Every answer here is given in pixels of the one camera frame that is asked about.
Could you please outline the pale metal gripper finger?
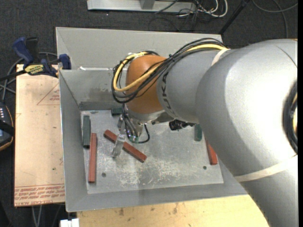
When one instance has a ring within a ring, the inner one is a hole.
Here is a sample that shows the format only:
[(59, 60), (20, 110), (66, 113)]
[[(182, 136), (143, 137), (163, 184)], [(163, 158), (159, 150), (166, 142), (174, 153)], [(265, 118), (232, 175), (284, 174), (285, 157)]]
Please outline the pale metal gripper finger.
[(112, 152), (112, 157), (117, 158), (121, 154), (121, 139), (119, 136), (115, 135), (115, 140), (114, 140), (115, 146)]
[(118, 156), (121, 154), (124, 142), (125, 142), (125, 133), (119, 133), (116, 141), (116, 154)]

